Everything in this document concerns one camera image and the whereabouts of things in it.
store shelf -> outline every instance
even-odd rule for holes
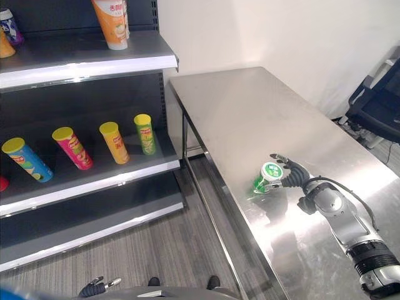
[[[128,48],[109,50],[102,34],[27,39],[1,60],[0,90],[76,83],[127,73],[177,68],[178,60],[157,31],[133,31]]]
[[[183,201],[167,172],[1,219],[0,272],[170,214]]]
[[[94,166],[79,170],[61,150],[54,160],[54,177],[39,183],[28,173],[12,165],[9,187],[1,193],[0,217],[37,209],[40,206],[81,196],[100,189],[112,188],[129,181],[179,168],[179,160],[166,131],[156,131],[156,153],[144,155],[137,135],[123,137],[130,160],[118,165],[114,162],[106,143],[99,141],[93,148],[87,147]]]

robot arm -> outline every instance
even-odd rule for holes
[[[310,179],[308,171],[296,162],[278,154],[271,157],[284,163],[284,168],[290,169],[291,173],[266,188],[303,189],[305,196],[297,205],[305,213],[319,211],[327,219],[336,241],[354,263],[361,289],[371,299],[400,293],[400,263],[376,231],[374,216],[368,206],[360,200],[366,206],[372,224],[359,217],[356,206],[330,183],[342,187],[338,182],[323,177]]]

metal table top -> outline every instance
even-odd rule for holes
[[[254,197],[252,184],[271,153],[335,179],[371,206],[381,236],[400,257],[400,178],[261,67],[175,77],[171,84],[288,298],[367,299],[328,222],[296,206],[301,190]]]

green can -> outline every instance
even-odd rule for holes
[[[265,185],[281,179],[283,176],[282,168],[274,162],[266,162],[262,165],[260,175],[254,180],[254,192],[258,194],[267,193],[269,190]]]
[[[143,153],[145,155],[154,154],[156,152],[156,143],[153,129],[151,128],[151,117],[148,114],[138,114],[133,121],[136,124]]]

yellow pringles can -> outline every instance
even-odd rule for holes
[[[151,117],[148,114],[138,114],[133,121],[136,124],[143,153],[146,155],[154,154],[156,152],[156,143],[154,142],[154,134],[151,128]]]
[[[105,122],[100,125],[99,130],[115,162],[117,164],[126,164],[129,161],[129,154],[119,133],[118,124],[115,122]]]

